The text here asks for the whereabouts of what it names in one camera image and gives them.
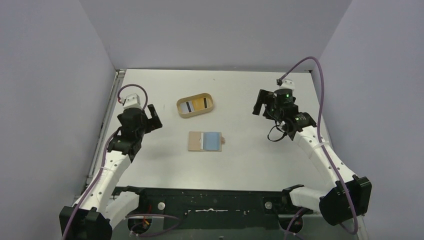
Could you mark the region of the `beige card holder wallet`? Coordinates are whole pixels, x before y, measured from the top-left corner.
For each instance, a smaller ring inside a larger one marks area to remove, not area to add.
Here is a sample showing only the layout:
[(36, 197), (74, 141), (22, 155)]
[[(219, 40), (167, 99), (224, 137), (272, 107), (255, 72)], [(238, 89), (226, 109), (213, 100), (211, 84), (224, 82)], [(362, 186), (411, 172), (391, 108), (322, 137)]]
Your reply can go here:
[(221, 133), (221, 148), (219, 151), (205, 151), (205, 150), (201, 150), (201, 143), (200, 143), (200, 139), (201, 139), (201, 133), (202, 132), (209, 132), (209, 131), (190, 131), (188, 133), (188, 151), (190, 152), (221, 152), (222, 151), (222, 145), (225, 144), (226, 140), (225, 138), (222, 136)]

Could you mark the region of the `blue plastic card sleeves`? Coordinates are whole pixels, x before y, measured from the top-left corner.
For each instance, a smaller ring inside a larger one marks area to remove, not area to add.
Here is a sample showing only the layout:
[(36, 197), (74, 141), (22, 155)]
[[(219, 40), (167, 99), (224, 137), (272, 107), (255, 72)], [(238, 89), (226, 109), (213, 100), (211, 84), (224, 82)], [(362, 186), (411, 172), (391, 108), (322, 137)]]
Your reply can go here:
[(202, 132), (200, 134), (200, 149), (203, 151), (219, 151), (221, 149), (220, 132)]

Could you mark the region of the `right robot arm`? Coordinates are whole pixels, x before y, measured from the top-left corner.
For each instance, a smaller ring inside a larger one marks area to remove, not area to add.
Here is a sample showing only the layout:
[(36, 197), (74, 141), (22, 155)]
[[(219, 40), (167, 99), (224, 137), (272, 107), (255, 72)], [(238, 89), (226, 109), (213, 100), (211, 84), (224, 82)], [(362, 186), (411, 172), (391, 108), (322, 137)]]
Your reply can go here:
[(318, 132), (318, 125), (307, 112), (300, 112), (290, 88), (261, 89), (253, 115), (262, 114), (296, 143), (308, 156), (324, 184), (323, 190), (298, 184), (283, 190), (283, 199), (292, 207), (320, 213), (324, 220), (339, 225), (368, 211), (372, 184), (358, 177), (335, 154)]

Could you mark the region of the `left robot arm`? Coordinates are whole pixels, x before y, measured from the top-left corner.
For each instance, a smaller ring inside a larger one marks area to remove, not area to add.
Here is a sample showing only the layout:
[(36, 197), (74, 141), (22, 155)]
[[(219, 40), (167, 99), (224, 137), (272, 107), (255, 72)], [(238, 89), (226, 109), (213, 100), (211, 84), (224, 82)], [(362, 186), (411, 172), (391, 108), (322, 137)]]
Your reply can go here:
[(107, 139), (100, 167), (82, 195), (59, 214), (64, 240), (109, 240), (113, 229), (127, 213), (138, 207), (138, 196), (126, 197), (119, 210), (107, 214), (114, 189), (142, 147), (145, 134), (162, 128), (153, 104), (150, 117), (140, 106), (125, 107), (117, 116), (120, 127)]

